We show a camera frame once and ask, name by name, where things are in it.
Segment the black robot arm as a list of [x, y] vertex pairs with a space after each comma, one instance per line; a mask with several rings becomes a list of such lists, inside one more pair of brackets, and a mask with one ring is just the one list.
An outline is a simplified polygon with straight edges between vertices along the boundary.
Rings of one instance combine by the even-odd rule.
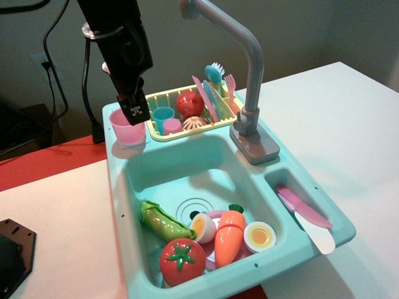
[[153, 67], [136, 1], [79, 1], [87, 21], [85, 35], [96, 42], [117, 100], [129, 124], [150, 119], [142, 74]]

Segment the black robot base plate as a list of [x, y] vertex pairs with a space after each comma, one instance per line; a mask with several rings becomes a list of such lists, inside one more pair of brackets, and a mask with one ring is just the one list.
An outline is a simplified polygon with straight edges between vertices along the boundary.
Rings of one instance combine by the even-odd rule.
[[1, 298], [10, 298], [32, 272], [36, 236], [12, 219], [1, 221]]

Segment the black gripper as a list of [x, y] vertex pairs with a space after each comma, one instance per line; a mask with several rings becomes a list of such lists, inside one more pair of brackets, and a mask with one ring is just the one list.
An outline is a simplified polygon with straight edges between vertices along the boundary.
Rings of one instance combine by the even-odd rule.
[[153, 61], [143, 24], [127, 21], [110, 32], [98, 34], [95, 41], [115, 88], [123, 94], [117, 96], [117, 101], [128, 123], [137, 125], [149, 120], [142, 74], [153, 66]]

